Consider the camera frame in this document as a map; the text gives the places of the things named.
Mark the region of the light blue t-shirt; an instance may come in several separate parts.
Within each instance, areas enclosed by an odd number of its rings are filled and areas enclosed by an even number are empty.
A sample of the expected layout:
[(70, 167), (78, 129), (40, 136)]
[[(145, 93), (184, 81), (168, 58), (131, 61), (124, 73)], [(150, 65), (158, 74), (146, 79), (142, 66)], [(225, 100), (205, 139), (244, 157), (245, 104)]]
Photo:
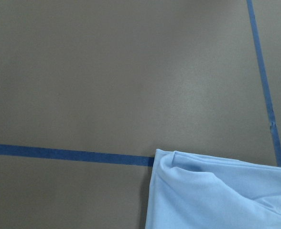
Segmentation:
[(281, 167), (158, 149), (148, 229), (281, 229)]

